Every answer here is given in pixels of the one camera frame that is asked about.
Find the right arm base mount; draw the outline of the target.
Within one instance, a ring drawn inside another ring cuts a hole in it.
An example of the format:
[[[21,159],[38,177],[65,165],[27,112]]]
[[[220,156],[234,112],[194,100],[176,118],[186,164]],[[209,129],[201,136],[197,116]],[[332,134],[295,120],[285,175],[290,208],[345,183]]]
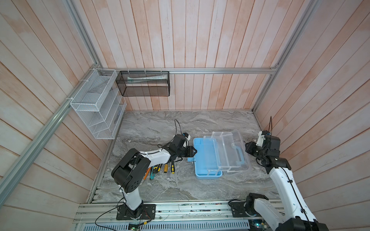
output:
[[[234,218],[252,218],[261,216],[254,209],[249,209],[245,201],[231,200],[228,202],[228,206],[230,207]]]

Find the black yellow phillips screwdriver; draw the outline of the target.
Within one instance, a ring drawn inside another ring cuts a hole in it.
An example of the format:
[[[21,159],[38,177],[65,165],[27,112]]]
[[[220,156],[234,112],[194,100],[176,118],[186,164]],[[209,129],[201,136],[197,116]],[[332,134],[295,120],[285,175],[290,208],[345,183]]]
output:
[[[175,165],[174,165],[174,161],[171,162],[171,174],[174,174],[175,173]]]

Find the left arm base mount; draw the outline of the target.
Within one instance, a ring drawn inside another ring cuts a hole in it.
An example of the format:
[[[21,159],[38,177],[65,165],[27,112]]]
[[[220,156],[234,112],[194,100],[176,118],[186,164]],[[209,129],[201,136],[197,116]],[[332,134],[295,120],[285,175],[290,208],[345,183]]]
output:
[[[155,219],[156,205],[141,204],[137,209],[132,210],[126,204],[118,206],[116,220],[153,220]]]

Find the blue plastic tool box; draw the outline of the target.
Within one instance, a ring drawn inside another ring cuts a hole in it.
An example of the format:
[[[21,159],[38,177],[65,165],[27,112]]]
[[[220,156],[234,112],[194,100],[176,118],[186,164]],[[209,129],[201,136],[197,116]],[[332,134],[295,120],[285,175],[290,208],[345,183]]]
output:
[[[199,180],[214,180],[223,175],[237,176],[251,171],[250,158],[238,130],[194,138],[193,146],[197,153],[190,161],[194,162]]]

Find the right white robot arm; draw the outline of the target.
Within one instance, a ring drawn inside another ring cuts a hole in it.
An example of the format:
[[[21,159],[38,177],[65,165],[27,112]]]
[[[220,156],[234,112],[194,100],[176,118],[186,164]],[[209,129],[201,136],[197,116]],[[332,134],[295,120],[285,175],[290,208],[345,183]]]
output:
[[[280,157],[280,139],[271,132],[261,131],[257,142],[245,144],[245,151],[256,158],[275,184],[284,213],[281,214],[262,194],[250,193],[244,204],[246,214],[260,215],[273,231],[327,231],[324,223],[317,221],[305,203],[293,178],[287,159]]]

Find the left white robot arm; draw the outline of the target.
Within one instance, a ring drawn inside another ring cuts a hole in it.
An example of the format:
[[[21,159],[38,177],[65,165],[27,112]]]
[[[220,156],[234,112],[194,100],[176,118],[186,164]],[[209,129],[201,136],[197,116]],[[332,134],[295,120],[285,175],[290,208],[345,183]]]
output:
[[[154,151],[138,151],[130,149],[113,168],[111,177],[120,186],[125,199],[125,206],[131,212],[136,212],[143,206],[139,185],[151,167],[170,163],[173,165],[179,158],[193,158],[197,150],[189,144],[188,133],[176,134],[167,144]]]

